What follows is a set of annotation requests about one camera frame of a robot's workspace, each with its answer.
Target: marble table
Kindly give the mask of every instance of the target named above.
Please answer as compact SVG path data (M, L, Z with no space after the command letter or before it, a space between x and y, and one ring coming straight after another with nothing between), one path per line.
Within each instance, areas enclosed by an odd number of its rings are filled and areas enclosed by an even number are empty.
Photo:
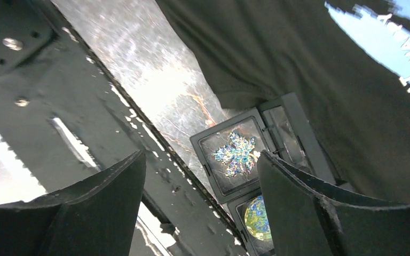
M155 0L53 2L213 195L190 136L238 113L221 109Z

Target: screw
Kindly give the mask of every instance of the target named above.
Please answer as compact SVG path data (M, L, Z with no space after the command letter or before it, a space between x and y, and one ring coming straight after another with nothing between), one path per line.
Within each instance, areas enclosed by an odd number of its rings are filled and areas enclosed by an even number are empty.
M20 98L17 101L15 101L15 105L17 105L18 107L25 107L29 105L29 100L25 98Z
M2 43L14 51L20 51L22 49L22 42L13 38L6 37L2 40Z

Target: screw hole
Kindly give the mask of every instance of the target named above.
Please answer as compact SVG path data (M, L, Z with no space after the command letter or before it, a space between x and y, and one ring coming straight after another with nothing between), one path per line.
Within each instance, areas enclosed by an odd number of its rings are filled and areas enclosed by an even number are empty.
M30 36L33 38L39 38L40 37L40 33L38 33L37 31L32 31L30 33Z
M5 60L4 59L0 59L0 65L5 65Z

